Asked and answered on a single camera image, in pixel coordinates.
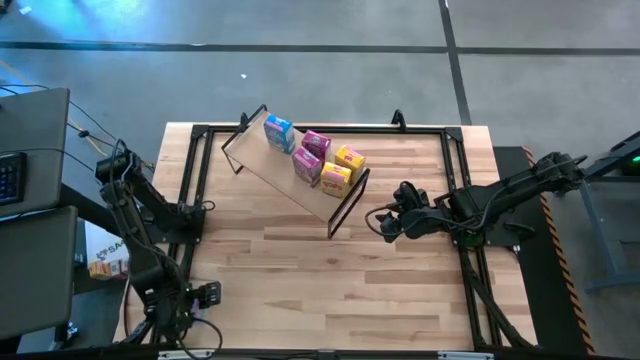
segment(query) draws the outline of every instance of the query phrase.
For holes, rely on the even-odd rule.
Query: orange and black tape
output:
[[[535,164],[533,153],[531,152],[531,150],[529,150],[526,147],[523,147],[522,149],[527,154],[527,158],[529,159],[529,166],[533,166]],[[553,217],[551,216],[551,208],[549,207],[549,202],[547,201],[547,198],[542,194],[540,194],[540,203],[542,204],[542,212],[544,212],[547,225],[549,226],[549,233],[551,233],[551,240],[553,241],[553,245],[555,246],[555,250],[556,250],[556,255],[558,256],[558,263],[562,268],[562,276],[564,277],[565,283],[567,285],[567,290],[569,291],[569,300],[571,300],[571,305],[573,306],[573,312],[576,315],[578,326],[580,326],[580,331],[582,331],[582,339],[585,343],[585,347],[587,348],[587,353],[589,355],[595,355],[596,351],[594,350],[593,343],[591,342],[591,335],[589,335],[587,322],[584,319],[584,313],[582,312],[582,307],[580,306],[578,293],[576,292],[576,288],[573,285],[573,279],[571,278],[571,273],[569,272],[569,267],[567,266],[567,259],[565,258],[564,252],[562,251],[562,245],[560,244],[558,231],[556,229],[555,223],[553,222]]]

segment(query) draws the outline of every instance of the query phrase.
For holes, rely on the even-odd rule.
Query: wooden table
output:
[[[167,124],[153,184],[169,201],[178,198],[192,125]],[[496,181],[488,128],[462,129],[472,182]],[[194,285],[222,282],[222,304],[204,317],[221,328],[224,348],[473,348],[459,257],[449,236],[401,237],[387,244],[363,220],[368,209],[393,201],[402,180],[424,188],[431,200],[447,192],[436,136],[329,134],[365,155],[371,168],[365,194],[329,240],[320,219],[251,172],[234,175],[220,149],[229,135],[214,138],[204,199],[217,206],[207,213],[192,270]],[[536,343],[515,256],[498,248],[486,253],[496,302]],[[485,311],[479,309],[489,341]],[[134,291],[129,315],[130,328],[143,319]],[[122,323],[115,336],[121,338]],[[213,347],[217,341],[212,330],[197,324],[185,343]]]

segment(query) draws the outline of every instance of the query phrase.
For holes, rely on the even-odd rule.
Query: keyboard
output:
[[[22,201],[26,172],[27,154],[16,152],[0,155],[0,206]]]

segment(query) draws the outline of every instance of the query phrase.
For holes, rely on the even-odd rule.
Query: gray floor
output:
[[[0,41],[444,46],[437,0],[15,0]],[[458,46],[639,47],[634,0],[449,0]],[[22,15],[18,10],[31,6]],[[0,50],[33,83],[64,86],[114,135],[154,160],[168,121],[237,120],[266,103],[294,121],[460,124],[446,54]],[[461,55],[475,125],[495,145],[602,154],[638,129],[638,56]],[[3,82],[20,82],[0,68]],[[78,112],[75,121],[95,127]],[[100,157],[76,136],[67,150]],[[65,181],[98,199],[91,173]],[[579,291],[602,274],[578,194],[553,199]],[[581,293],[599,354],[637,357],[640,287]]]

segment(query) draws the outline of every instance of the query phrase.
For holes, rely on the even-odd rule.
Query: purple box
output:
[[[320,181],[322,161],[303,147],[298,148],[291,158],[293,159],[293,167],[296,170],[296,174],[311,184],[312,187],[316,186]]]
[[[331,147],[331,139],[314,131],[307,130],[302,138],[302,146],[324,164],[327,158],[327,152],[329,152],[329,148]]]

